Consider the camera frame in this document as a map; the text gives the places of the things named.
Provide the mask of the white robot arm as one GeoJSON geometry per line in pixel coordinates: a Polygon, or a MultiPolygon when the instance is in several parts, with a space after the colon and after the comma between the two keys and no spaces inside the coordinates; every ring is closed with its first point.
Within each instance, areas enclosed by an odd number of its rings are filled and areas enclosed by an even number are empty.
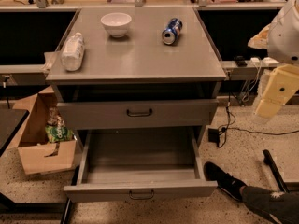
{"type": "Polygon", "coordinates": [[[267,122],[299,91],[299,0],[288,0],[270,24],[248,42],[254,49],[267,49],[280,63],[260,78],[253,114],[267,122]]]}

